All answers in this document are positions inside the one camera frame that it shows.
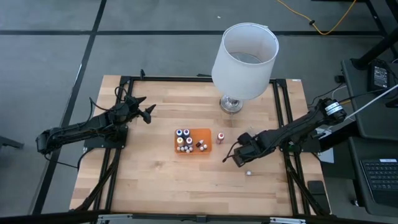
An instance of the white lampshade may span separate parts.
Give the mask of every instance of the white lampshade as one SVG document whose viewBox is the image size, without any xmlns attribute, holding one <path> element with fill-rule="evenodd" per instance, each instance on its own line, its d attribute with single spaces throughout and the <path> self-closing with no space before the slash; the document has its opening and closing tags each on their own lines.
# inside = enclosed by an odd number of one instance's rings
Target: white lampshade
<svg viewBox="0 0 398 224">
<path fill-rule="evenodd" d="M 237 100 L 261 95 L 268 87 L 278 50 L 278 40 L 266 26 L 242 23 L 230 27 L 223 34 L 211 71 L 215 86 Z"/>
</svg>

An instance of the glass lamp base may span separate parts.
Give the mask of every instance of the glass lamp base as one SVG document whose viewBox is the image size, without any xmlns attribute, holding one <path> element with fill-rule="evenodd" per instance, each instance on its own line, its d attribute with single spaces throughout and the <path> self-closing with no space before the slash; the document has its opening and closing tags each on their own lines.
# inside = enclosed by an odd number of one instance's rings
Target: glass lamp base
<svg viewBox="0 0 398 224">
<path fill-rule="evenodd" d="M 221 109 L 228 114 L 235 114 L 239 112 L 242 107 L 243 107 L 243 101 L 242 100 L 235 100 L 232 99 L 226 95 L 224 95 L 220 99 L 220 106 Z"/>
</svg>

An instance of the black desk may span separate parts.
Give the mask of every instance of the black desk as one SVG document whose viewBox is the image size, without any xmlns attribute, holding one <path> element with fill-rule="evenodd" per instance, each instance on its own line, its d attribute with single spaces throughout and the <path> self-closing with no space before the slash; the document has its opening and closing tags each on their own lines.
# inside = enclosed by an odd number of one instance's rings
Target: black desk
<svg viewBox="0 0 398 224">
<path fill-rule="evenodd" d="M 398 147 L 395 141 L 385 141 L 376 139 L 365 139 L 352 137 L 348 138 L 351 157 L 353 159 L 356 180 L 359 184 L 361 198 L 366 211 L 372 215 L 382 216 L 398 216 L 398 208 L 389 207 L 375 203 L 372 199 L 368 183 L 366 182 L 364 173 L 361 170 L 361 164 L 359 163 L 362 159 L 374 159 L 378 158 L 398 158 Z"/>
<path fill-rule="evenodd" d="M 390 64 L 391 70 L 398 74 L 398 64 Z M 368 71 L 357 70 L 350 60 L 341 63 L 350 96 L 359 95 L 368 91 Z M 359 96 L 351 100 L 354 110 L 360 109 L 375 98 L 375 94 Z M 378 99 L 360 113 L 356 114 L 359 133 L 364 138 L 385 139 L 398 141 L 398 108 L 387 108 L 385 104 L 392 99 Z"/>
</svg>

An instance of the wooden tabletop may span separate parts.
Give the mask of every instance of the wooden tabletop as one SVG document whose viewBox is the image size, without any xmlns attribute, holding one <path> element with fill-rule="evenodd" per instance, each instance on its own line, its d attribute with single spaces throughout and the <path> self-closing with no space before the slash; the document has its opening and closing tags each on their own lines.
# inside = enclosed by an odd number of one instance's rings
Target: wooden tabletop
<svg viewBox="0 0 398 224">
<path fill-rule="evenodd" d="M 120 76 L 105 75 L 97 104 L 114 105 Z M 287 80 L 293 117 L 307 113 L 300 80 Z M 112 212 L 213 215 L 292 215 L 283 155 L 274 153 L 238 168 L 232 159 L 222 163 L 237 137 L 248 132 L 277 129 L 272 85 L 259 97 L 245 101 L 234 115 L 221 111 L 221 93 L 213 83 L 135 81 L 133 96 L 146 96 L 144 109 L 156 104 L 151 124 L 137 118 L 129 123 L 113 195 Z M 284 111 L 283 94 L 280 92 Z M 102 113 L 96 109 L 95 115 Z M 213 150 L 209 155 L 177 155 L 176 129 L 210 128 Z M 223 144 L 216 135 L 225 134 Z M 98 182 L 104 149 L 94 149 L 81 162 L 70 208 L 79 206 Z M 305 181 L 322 180 L 318 160 L 301 155 Z M 108 187 L 103 190 L 104 207 Z M 296 187 L 299 210 L 302 212 Z"/>
</svg>

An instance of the orange tray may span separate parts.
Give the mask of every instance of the orange tray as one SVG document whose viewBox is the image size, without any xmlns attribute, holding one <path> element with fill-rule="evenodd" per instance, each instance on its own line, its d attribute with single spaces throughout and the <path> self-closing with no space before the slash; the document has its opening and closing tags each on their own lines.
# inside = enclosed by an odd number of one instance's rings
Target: orange tray
<svg viewBox="0 0 398 224">
<path fill-rule="evenodd" d="M 197 154 L 209 154 L 211 152 L 211 130 L 209 128 L 200 128 L 200 129 L 188 129 L 190 132 L 190 137 L 192 138 L 193 141 L 193 151 L 191 153 L 186 153 L 186 152 L 181 152 L 177 150 L 178 144 L 177 144 L 177 129 L 174 131 L 174 151 L 177 154 L 181 155 L 197 155 Z M 201 151 L 196 144 L 200 141 L 203 140 L 203 146 L 204 144 L 207 145 L 207 149 L 204 151 Z"/>
</svg>

